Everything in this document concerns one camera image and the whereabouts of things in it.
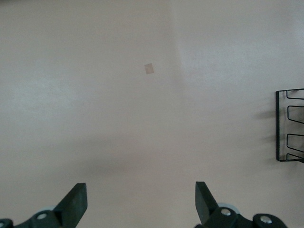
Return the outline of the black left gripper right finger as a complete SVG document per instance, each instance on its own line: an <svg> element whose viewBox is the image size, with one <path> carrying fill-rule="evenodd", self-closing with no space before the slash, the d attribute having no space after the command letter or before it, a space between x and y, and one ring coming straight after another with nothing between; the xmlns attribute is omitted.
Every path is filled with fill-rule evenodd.
<svg viewBox="0 0 304 228"><path fill-rule="evenodd" d="M259 213L252 220L243 217L229 207L218 205L206 183L195 184L195 207L200 219L197 228L286 228L278 217Z"/></svg>

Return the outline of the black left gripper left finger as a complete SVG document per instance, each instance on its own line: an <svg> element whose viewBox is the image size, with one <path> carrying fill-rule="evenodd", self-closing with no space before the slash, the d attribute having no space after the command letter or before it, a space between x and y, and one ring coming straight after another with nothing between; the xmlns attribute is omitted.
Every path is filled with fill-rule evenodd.
<svg viewBox="0 0 304 228"><path fill-rule="evenodd" d="M38 212L18 225L14 225L11 219L2 218L0 226L2 228L75 228L86 210L86 184L78 183L52 210Z"/></svg>

